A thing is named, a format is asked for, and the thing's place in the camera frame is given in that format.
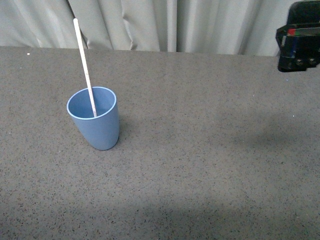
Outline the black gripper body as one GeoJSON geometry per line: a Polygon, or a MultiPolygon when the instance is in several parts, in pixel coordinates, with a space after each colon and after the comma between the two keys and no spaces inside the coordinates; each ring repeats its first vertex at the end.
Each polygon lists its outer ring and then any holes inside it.
{"type": "Polygon", "coordinates": [[[280,72],[303,72],[320,64],[320,2],[298,1],[288,11],[286,25],[276,30],[280,72]]]}

